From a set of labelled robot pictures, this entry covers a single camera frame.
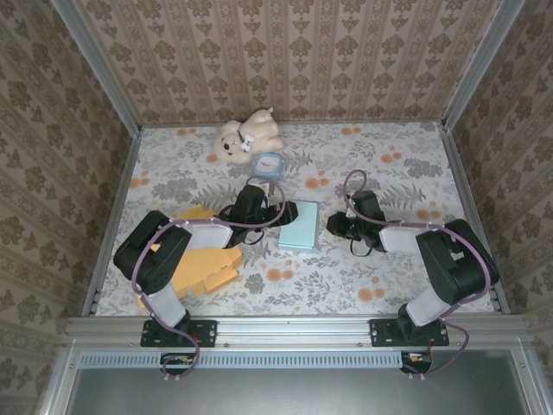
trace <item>white teddy bear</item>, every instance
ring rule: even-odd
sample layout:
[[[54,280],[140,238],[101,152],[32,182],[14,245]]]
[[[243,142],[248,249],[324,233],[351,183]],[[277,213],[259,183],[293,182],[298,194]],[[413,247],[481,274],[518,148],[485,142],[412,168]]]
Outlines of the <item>white teddy bear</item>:
[[[273,109],[254,112],[243,124],[229,121],[213,141],[215,156],[223,162],[244,164],[251,155],[281,150],[278,126],[270,115]]]

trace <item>table surface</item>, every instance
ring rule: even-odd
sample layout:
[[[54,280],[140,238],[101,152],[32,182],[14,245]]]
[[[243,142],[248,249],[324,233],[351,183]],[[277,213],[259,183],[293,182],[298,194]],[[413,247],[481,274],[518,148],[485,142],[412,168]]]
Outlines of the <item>table surface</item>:
[[[237,282],[212,295],[182,302],[193,316],[354,315],[397,313],[428,285],[418,255],[373,252],[354,257],[349,240],[331,235],[328,216],[345,211],[341,187],[352,169],[363,169],[367,187],[388,220],[443,223],[464,217],[437,123],[281,124],[286,162],[280,184],[292,201],[319,204],[320,252],[280,251],[278,228],[254,246],[241,245]],[[113,252],[150,210],[168,216],[196,204],[232,204],[251,165],[216,161],[211,141],[219,127],[144,129]],[[359,177],[350,189],[361,184]],[[278,202],[278,192],[270,202]],[[365,252],[362,243],[354,245]],[[493,311],[489,296],[461,311]],[[112,261],[97,316],[136,316],[130,283]]]

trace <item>black bracket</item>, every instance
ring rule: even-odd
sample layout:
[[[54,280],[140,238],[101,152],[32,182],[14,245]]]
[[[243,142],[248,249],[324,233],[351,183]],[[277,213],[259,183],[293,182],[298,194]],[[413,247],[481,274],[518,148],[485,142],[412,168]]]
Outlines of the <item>black bracket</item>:
[[[404,333],[397,324],[397,318],[377,318],[369,320],[371,343],[374,348],[389,347],[427,347],[449,346],[448,330],[446,326],[435,321],[427,324],[424,334],[406,340]]]
[[[190,320],[186,332],[192,336],[201,348],[214,348],[217,340],[216,320]],[[148,320],[143,325],[140,346],[143,348],[191,348],[187,339],[167,331],[155,320]]]

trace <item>floral mat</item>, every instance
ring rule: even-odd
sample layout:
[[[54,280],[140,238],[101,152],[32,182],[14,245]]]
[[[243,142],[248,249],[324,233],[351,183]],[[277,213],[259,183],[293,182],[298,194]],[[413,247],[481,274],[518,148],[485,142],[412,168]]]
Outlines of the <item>floral mat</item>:
[[[388,220],[443,223],[463,217],[437,123],[281,124],[286,162],[281,184],[288,200],[319,204],[318,253],[280,251],[278,228],[260,243],[240,246],[239,280],[212,295],[182,302],[195,316],[396,313],[428,285],[418,255],[373,252],[354,257],[349,241],[326,229],[345,211],[341,186],[352,169],[369,176]],[[150,210],[171,216],[196,204],[219,211],[232,204],[251,166],[220,163],[211,140],[218,127],[145,129],[119,223],[117,247]],[[353,178],[350,189],[361,184]],[[271,198],[277,202],[278,192]],[[362,253],[362,244],[354,249]],[[465,311],[493,311],[484,297]],[[130,283],[110,264],[99,316],[142,313]]]

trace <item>wall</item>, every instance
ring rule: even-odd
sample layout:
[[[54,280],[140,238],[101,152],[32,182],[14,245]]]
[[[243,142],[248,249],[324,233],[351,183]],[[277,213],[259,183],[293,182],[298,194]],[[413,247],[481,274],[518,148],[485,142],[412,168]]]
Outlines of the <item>wall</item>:
[[[553,3],[527,1],[454,128],[509,303],[553,380]]]
[[[0,1],[1,413],[39,405],[129,143],[48,1]]]
[[[440,118],[499,0],[79,0],[142,123]]]

